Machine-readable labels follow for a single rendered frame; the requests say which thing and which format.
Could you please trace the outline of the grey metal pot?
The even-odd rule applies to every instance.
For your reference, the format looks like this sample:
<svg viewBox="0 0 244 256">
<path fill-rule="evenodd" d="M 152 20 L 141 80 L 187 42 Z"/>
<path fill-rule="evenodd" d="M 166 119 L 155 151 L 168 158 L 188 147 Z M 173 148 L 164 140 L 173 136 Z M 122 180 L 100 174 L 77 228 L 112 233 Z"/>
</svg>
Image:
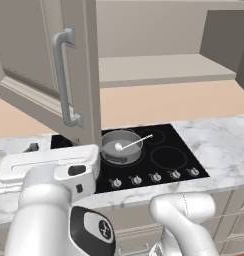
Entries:
<svg viewBox="0 0 244 256">
<path fill-rule="evenodd" d="M 137 161 L 143 148 L 141 137 L 133 130 L 113 130 L 108 131 L 102 136 L 102 157 L 115 165 L 128 165 Z M 132 145 L 122 151 L 115 148 L 116 143 L 120 143 L 123 147 L 137 141 L 137 144 Z"/>
</svg>

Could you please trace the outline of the beige wall cabinet with shelf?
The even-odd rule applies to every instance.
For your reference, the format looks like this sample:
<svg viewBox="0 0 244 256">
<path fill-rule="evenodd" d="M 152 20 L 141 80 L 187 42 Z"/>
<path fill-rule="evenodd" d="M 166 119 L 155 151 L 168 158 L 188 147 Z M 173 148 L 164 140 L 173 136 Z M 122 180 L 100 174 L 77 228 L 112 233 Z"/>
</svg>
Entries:
<svg viewBox="0 0 244 256">
<path fill-rule="evenodd" d="M 97 0 L 100 86 L 233 80 L 244 0 Z"/>
</svg>

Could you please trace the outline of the white ladle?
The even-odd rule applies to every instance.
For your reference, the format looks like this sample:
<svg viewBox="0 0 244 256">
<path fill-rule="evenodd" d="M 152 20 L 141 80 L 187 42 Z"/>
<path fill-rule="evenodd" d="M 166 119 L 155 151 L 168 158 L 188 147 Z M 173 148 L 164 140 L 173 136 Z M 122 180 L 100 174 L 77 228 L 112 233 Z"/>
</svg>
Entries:
<svg viewBox="0 0 244 256">
<path fill-rule="evenodd" d="M 123 150 L 125 150 L 126 148 L 129 148 L 129 147 L 131 147 L 131 146 L 133 146 L 133 145 L 135 145 L 135 144 L 137 144 L 137 143 L 140 143 L 140 142 L 142 142 L 142 141 L 144 141 L 144 140 L 147 140 L 147 139 L 149 139 L 149 138 L 152 138 L 153 137 L 153 134 L 150 134 L 150 135 L 147 135 L 147 136 L 145 136 L 145 137 L 143 137 L 143 138 L 141 138 L 141 139 L 139 139 L 139 140 L 137 140 L 137 141 L 134 141 L 134 142 L 132 142 L 132 143 L 130 143 L 130 144 L 127 144 L 127 145 L 125 145 L 125 146 L 123 146 L 121 143 L 116 143 L 115 144 L 115 149 L 117 150 L 117 151 L 123 151 Z"/>
</svg>

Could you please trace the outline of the beige base cabinet front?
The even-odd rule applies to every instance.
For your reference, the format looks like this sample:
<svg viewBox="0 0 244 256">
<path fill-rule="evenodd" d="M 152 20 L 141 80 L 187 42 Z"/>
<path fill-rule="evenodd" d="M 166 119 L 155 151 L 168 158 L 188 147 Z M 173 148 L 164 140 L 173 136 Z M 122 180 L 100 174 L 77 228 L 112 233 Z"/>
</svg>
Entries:
<svg viewBox="0 0 244 256">
<path fill-rule="evenodd" d="M 203 226 L 210 232 L 221 256 L 244 253 L 244 188 L 213 193 L 215 216 Z"/>
</svg>

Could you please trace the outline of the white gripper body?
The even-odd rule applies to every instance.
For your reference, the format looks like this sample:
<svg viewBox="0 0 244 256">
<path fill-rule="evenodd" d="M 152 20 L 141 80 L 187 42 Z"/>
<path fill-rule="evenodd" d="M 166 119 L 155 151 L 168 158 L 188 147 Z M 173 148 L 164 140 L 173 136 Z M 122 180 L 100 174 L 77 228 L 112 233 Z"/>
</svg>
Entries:
<svg viewBox="0 0 244 256">
<path fill-rule="evenodd" d="M 99 148 L 92 144 L 7 155 L 0 164 L 0 181 L 4 184 L 19 183 L 32 166 L 43 164 L 90 165 L 97 178 L 100 172 Z"/>
</svg>

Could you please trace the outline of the black hob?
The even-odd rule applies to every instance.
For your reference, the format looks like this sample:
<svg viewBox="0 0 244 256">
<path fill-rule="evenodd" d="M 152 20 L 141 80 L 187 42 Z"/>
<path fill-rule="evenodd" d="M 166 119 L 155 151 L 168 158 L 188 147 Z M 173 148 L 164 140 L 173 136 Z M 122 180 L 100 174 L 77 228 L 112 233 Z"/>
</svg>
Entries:
<svg viewBox="0 0 244 256">
<path fill-rule="evenodd" d="M 142 141 L 143 148 L 140 158 L 128 165 L 115 165 L 107 162 L 101 154 L 100 175 L 96 182 L 97 194 L 209 176 L 171 124 L 103 130 L 102 136 L 113 130 L 133 130 L 141 138 L 150 134 L 153 134 L 153 137 Z M 192 177 L 188 173 L 191 168 L 196 168 L 199 171 L 198 177 Z M 181 174 L 178 180 L 170 177 L 169 172 L 173 170 L 177 170 Z M 160 182 L 155 183 L 151 180 L 150 175 L 154 173 L 161 175 Z M 131 177 L 136 175 L 142 179 L 139 186 L 135 186 L 131 182 Z M 120 188 L 114 188 L 111 185 L 110 181 L 115 178 L 122 181 Z"/>
</svg>

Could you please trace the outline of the beige drawer front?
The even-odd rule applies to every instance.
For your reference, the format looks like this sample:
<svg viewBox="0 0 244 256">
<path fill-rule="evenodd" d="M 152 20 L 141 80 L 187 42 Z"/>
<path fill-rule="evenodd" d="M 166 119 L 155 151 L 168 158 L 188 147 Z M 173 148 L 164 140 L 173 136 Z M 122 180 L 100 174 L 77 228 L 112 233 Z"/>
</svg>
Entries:
<svg viewBox="0 0 244 256">
<path fill-rule="evenodd" d="M 86 256 L 117 256 L 139 250 L 146 243 L 150 250 L 161 237 L 161 226 L 152 220 L 148 206 L 87 209 L 74 206 L 69 221 L 70 237 Z M 148 256 L 149 252 L 136 256 Z"/>
</svg>

